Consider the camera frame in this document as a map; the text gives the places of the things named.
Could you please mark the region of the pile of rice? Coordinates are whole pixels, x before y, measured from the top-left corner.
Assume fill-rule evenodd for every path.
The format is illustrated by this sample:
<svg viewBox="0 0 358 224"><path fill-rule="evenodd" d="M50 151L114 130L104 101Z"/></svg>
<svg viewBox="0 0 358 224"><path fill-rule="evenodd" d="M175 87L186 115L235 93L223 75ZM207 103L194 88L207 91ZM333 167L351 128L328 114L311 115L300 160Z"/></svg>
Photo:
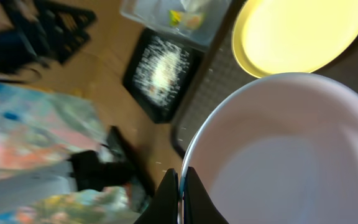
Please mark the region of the pile of rice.
<svg viewBox="0 0 358 224"><path fill-rule="evenodd" d="M158 36L153 36L142 53L132 78L134 86L154 105L164 108L180 89L190 66L190 52Z"/></svg>

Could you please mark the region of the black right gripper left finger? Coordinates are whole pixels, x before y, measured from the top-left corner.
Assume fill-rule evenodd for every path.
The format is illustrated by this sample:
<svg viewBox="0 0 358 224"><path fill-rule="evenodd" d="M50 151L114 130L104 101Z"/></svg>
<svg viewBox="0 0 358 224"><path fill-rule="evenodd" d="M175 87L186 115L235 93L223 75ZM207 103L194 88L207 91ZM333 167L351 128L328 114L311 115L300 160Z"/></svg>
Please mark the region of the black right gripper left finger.
<svg viewBox="0 0 358 224"><path fill-rule="evenodd" d="M168 169L147 209L134 224L177 224L178 174Z"/></svg>

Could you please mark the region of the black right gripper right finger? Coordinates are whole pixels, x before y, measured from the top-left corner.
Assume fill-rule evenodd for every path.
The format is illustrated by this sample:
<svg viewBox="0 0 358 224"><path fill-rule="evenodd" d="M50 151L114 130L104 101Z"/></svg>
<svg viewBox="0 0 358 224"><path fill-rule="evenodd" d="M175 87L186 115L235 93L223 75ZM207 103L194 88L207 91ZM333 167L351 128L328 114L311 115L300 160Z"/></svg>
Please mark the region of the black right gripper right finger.
<svg viewBox="0 0 358 224"><path fill-rule="evenodd" d="M186 173L183 202L184 224L228 224L193 167L189 167Z"/></svg>

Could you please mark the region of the yellow plate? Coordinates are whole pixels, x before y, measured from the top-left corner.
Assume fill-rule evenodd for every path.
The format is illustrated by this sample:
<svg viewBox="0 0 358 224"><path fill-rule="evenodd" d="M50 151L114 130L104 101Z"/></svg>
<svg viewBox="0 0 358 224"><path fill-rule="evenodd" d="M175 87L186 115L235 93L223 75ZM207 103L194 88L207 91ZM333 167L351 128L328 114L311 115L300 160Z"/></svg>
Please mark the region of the yellow plate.
<svg viewBox="0 0 358 224"><path fill-rule="evenodd" d="M358 0L247 0L232 30L237 64L256 78L311 73L358 36Z"/></svg>

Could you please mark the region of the pink bowl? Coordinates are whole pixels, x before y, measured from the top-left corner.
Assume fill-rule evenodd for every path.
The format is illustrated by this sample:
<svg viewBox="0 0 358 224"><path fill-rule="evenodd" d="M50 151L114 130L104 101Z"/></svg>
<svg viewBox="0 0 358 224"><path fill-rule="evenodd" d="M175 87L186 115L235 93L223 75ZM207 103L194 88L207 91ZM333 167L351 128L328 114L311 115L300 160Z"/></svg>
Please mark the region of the pink bowl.
<svg viewBox="0 0 358 224"><path fill-rule="evenodd" d="M358 94L330 78L252 81L186 150L229 223L358 223Z"/></svg>

